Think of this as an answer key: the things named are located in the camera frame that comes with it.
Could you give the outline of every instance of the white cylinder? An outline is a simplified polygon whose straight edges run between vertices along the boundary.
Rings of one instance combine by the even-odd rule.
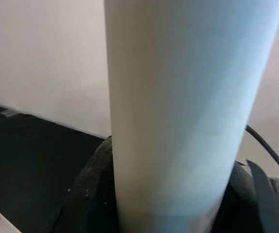
[[[279,0],[105,0],[105,12],[123,232],[206,232],[279,25]]]

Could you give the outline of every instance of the black mat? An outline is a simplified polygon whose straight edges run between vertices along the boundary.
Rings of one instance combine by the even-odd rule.
[[[0,212],[23,233],[41,232],[102,141],[33,116],[0,115]]]

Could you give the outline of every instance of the cardboard tube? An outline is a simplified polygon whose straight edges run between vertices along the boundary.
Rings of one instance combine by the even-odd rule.
[[[125,233],[209,231],[279,25],[279,0],[105,0]]]

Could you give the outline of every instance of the black cable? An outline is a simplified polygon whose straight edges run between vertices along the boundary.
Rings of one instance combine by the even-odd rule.
[[[275,162],[279,165],[279,156],[275,153],[275,151],[270,147],[270,145],[249,125],[246,126],[246,131],[253,136],[272,156]]]

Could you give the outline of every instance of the white wall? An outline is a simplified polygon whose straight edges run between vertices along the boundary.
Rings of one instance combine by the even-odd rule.
[[[279,154],[279,32],[250,116],[250,125]],[[258,163],[269,175],[279,177],[279,167],[262,146],[246,134],[238,156]]]
[[[109,135],[101,0],[0,0],[0,105]]]

